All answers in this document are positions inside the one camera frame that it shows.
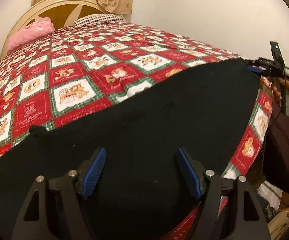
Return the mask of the right forearm dark sleeve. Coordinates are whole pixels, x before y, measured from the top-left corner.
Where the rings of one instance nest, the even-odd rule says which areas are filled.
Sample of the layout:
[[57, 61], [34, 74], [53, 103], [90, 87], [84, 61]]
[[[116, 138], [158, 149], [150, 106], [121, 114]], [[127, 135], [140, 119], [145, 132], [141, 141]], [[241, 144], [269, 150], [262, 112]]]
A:
[[264, 176], [270, 184], [289, 194], [289, 117], [276, 102], [265, 138]]

